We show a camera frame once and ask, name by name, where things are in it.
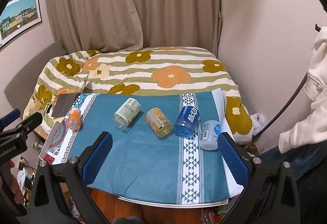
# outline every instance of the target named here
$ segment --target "black cable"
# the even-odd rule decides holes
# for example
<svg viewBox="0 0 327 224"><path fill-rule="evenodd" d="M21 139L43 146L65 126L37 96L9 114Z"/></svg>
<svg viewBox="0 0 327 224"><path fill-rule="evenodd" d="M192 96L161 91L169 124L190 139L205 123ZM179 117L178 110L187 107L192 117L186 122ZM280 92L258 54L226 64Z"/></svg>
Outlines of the black cable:
<svg viewBox="0 0 327 224"><path fill-rule="evenodd" d="M282 113L287 109L287 107L292 103L292 101L295 99L297 94L300 92L300 90L302 89L302 87L304 86L304 84L306 82L306 79L307 79L307 74L305 74L305 77L301 81L300 85L298 86L296 91L293 93L293 95L290 97L288 102L284 105L284 107L282 107L282 109L279 111L279 113L276 114L276 116L269 122L269 124L267 124L259 133L257 133L255 136L253 136L253 138L252 138L253 140L257 140L262 135L262 133L264 131L266 131L278 119L279 116L282 115Z"/></svg>

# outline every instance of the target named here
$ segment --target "hand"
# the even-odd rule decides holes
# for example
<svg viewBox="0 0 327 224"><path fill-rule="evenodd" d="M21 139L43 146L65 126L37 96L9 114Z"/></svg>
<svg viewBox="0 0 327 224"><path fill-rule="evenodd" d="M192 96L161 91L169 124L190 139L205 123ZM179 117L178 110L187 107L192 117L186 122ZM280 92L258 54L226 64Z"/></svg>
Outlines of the hand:
<svg viewBox="0 0 327 224"><path fill-rule="evenodd" d="M14 162L12 160L9 161L9 164L10 164L11 168L15 167L15 164L14 164ZM13 176L13 175L11 175L11 176L12 176L12 180L11 180L10 189L14 194L14 200L15 200L16 204L18 204L18 205L23 204L24 203L24 196L22 195L22 191L19 188L18 181L15 178L15 176ZM2 179L1 179L1 177L0 177L0 189L2 189Z"/></svg>

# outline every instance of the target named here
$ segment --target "framed picture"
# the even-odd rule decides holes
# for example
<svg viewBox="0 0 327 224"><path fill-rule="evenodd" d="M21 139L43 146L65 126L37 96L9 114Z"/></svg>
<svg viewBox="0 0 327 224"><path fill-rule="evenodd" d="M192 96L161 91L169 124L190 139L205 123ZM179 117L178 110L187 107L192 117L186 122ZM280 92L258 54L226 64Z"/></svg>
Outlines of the framed picture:
<svg viewBox="0 0 327 224"><path fill-rule="evenodd" d="M0 48L41 21L39 0L10 0L0 16Z"/></svg>

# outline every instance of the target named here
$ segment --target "bedspread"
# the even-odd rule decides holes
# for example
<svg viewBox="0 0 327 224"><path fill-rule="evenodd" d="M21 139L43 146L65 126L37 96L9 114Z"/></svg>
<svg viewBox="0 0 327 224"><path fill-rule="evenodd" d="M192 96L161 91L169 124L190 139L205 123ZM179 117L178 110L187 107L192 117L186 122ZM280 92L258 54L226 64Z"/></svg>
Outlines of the bedspread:
<svg viewBox="0 0 327 224"><path fill-rule="evenodd" d="M237 143L251 141L252 121L241 103L238 86L223 63L198 47L157 47L113 53L87 50L51 59L40 74L24 116L38 105L44 120L36 129L43 138L55 121L51 117L58 96L88 92L139 96L226 92L226 119Z"/></svg>

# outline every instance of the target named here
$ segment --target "white sweatshirt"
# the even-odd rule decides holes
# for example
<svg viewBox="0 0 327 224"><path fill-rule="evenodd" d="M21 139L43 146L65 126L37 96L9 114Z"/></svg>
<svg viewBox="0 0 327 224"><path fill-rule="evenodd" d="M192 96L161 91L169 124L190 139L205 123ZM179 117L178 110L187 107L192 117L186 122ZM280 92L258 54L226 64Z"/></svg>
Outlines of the white sweatshirt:
<svg viewBox="0 0 327 224"><path fill-rule="evenodd" d="M327 27L315 41L304 91L312 100L311 114L279 136L279 151L315 144L327 140Z"/></svg>

